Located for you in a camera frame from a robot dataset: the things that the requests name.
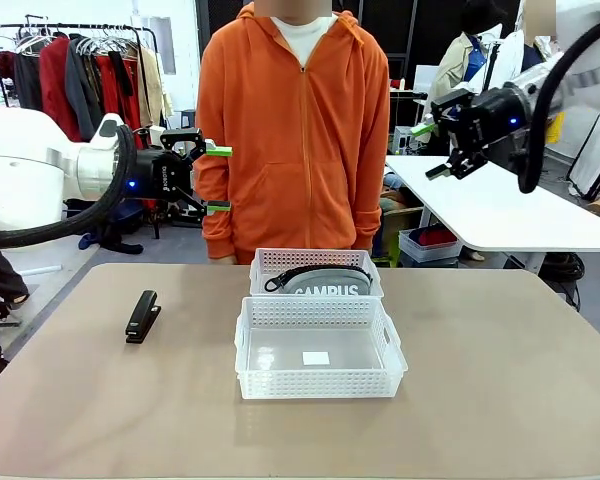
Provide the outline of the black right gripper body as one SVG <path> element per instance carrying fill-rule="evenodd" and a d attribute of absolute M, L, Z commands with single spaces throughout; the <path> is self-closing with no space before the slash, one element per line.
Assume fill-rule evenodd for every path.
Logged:
<path fill-rule="evenodd" d="M 516 132 L 528 123 L 529 105 L 519 87 L 493 88 L 475 94 L 457 89 L 459 100 L 453 132 L 453 158 L 476 154 L 490 161 L 509 161 L 516 147 Z"/>

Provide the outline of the black stapler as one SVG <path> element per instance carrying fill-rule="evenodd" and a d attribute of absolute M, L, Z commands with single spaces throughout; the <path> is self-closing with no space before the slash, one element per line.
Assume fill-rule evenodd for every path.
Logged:
<path fill-rule="evenodd" d="M 125 329 L 126 342 L 141 344 L 151 330 L 161 312 L 156 304 L 158 295 L 153 290 L 145 290 L 140 296 Z"/>

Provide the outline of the grey CAMPUS pencil case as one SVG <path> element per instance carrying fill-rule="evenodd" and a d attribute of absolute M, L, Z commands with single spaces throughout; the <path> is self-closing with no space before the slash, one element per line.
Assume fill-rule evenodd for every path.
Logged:
<path fill-rule="evenodd" d="M 350 265 L 311 265 L 287 270 L 264 284 L 266 293 L 315 296 L 370 295 L 373 277 Z"/>

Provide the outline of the person's left forearm orange sleeve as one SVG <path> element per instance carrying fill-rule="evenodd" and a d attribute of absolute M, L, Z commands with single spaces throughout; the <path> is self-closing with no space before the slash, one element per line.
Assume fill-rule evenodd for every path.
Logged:
<path fill-rule="evenodd" d="M 380 227 L 380 197 L 383 188 L 385 163 L 383 159 L 362 165 L 356 178 L 353 206 L 356 239 L 352 248 L 370 250 L 373 237 Z"/>

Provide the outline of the person's right forearm orange sleeve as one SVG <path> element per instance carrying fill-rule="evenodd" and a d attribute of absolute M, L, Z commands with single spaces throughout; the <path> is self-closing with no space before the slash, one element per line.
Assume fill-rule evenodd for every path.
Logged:
<path fill-rule="evenodd" d="M 228 161 L 205 156 L 196 162 L 196 188 L 204 201 L 228 201 Z M 235 256 L 230 213 L 215 213 L 205 218 L 203 235 L 209 259 Z"/>

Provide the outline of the black tripod pole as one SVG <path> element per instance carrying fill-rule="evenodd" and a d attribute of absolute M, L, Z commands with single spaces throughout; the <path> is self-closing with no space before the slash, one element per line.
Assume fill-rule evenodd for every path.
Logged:
<path fill-rule="evenodd" d="M 482 92 L 486 92 L 490 89 L 493 72 L 495 70 L 496 61 L 498 59 L 500 46 L 501 46 L 500 41 L 496 41 L 492 44 L 492 48 L 489 53 L 488 67 L 486 70 L 486 75 L 485 75 L 485 79 L 484 79 Z"/>

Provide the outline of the yellow hanging garment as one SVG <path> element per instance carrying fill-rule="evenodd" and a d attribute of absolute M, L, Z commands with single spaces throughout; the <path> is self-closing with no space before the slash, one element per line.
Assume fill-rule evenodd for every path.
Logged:
<path fill-rule="evenodd" d="M 555 117 L 548 121 L 545 143 L 546 144 L 557 144 L 562 136 L 566 113 L 560 112 Z"/>

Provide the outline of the beige hanging jacket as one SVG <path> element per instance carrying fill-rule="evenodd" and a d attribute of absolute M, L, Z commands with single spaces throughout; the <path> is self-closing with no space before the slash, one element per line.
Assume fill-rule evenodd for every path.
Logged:
<path fill-rule="evenodd" d="M 172 115 L 171 98 L 163 85 L 156 55 L 144 46 L 139 51 L 137 83 L 141 125 L 160 125 Z"/>

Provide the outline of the white garment on mannequin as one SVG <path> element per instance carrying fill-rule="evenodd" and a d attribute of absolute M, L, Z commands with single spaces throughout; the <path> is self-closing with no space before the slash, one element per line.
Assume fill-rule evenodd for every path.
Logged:
<path fill-rule="evenodd" d="M 524 35 L 522 30 L 510 33 L 504 39 L 496 38 L 496 28 L 490 32 L 485 32 L 480 36 L 481 44 L 487 48 L 487 63 L 474 75 L 468 82 L 468 89 L 473 93 L 481 93 L 483 90 L 484 79 L 488 67 L 489 53 L 492 44 L 496 41 L 501 42 L 498 59 L 490 85 L 492 88 L 500 88 L 506 82 L 513 80 L 521 73 L 524 57 Z"/>

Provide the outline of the dark blue fabric pile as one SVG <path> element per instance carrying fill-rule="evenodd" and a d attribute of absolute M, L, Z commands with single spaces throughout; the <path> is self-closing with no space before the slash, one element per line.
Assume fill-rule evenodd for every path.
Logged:
<path fill-rule="evenodd" d="M 131 235 L 144 224 L 144 205 L 140 200 L 126 199 L 121 201 L 98 224 L 79 232 L 80 250 L 91 245 L 127 255 L 140 255 L 144 251 L 141 244 L 129 244 L 123 241 L 124 235 Z"/>

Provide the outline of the red folded cloth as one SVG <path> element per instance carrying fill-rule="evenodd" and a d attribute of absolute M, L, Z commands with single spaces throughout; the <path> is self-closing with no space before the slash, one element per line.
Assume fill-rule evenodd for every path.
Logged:
<path fill-rule="evenodd" d="M 457 237 L 442 224 L 414 229 L 408 237 L 420 247 L 439 247 L 457 242 Z"/>

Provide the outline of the brown cardboard box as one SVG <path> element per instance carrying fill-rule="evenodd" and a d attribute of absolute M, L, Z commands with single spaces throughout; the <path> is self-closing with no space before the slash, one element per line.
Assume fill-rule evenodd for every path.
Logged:
<path fill-rule="evenodd" d="M 385 192 L 380 199 L 381 246 L 385 253 L 398 239 L 402 230 L 417 228 L 420 223 L 423 204 L 413 195 L 403 196 L 399 192 Z"/>

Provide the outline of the bright red hanging garment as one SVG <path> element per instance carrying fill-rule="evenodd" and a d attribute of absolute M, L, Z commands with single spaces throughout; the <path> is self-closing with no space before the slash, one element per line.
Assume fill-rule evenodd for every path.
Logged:
<path fill-rule="evenodd" d="M 124 58 L 123 60 L 134 90 L 133 95 L 130 97 L 125 96 L 118 87 L 108 54 L 96 57 L 96 64 L 100 72 L 102 85 L 102 102 L 105 113 L 118 114 L 126 125 L 132 130 L 137 130 L 141 127 L 138 101 L 137 62 L 135 60 Z"/>

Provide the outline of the grey hanging jacket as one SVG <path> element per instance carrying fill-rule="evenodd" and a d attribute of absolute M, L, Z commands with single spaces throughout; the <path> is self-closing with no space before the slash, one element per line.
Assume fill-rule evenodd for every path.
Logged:
<path fill-rule="evenodd" d="M 82 141 L 90 141 L 103 118 L 94 89 L 89 84 L 77 45 L 82 37 L 69 41 L 65 62 L 65 93 L 78 123 Z"/>

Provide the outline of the dark red hanging garment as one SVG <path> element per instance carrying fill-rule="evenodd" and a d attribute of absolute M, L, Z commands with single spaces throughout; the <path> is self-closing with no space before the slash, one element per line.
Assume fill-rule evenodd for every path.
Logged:
<path fill-rule="evenodd" d="M 70 140 L 77 142 L 81 140 L 79 126 L 65 91 L 68 47 L 68 38 L 57 37 L 40 51 L 39 78 L 43 112 Z"/>

